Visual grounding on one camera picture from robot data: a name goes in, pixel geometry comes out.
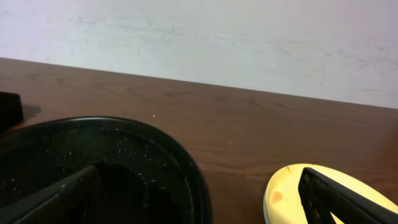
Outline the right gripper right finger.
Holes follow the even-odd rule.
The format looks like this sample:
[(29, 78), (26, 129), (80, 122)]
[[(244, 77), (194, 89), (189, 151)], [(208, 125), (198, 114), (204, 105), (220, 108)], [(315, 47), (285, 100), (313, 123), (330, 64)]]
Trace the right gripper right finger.
[(308, 224), (343, 223), (395, 224), (397, 214), (366, 199), (342, 184), (305, 167), (298, 192)]

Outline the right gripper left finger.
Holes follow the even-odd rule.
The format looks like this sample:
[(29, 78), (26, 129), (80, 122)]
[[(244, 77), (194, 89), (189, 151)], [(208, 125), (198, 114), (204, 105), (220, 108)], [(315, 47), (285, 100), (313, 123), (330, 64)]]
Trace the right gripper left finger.
[(101, 194), (101, 175), (88, 166), (1, 209), (1, 223), (57, 223), (80, 205), (89, 206)]

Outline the yellow plate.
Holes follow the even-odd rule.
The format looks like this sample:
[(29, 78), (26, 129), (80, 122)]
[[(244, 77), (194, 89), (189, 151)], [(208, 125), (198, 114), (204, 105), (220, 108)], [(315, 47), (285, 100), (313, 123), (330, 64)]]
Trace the yellow plate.
[(348, 174), (316, 164), (291, 164), (279, 169), (267, 184), (263, 200), (266, 223), (307, 224), (299, 195), (299, 180), (305, 167), (315, 169), (376, 204), (397, 213), (395, 203)]

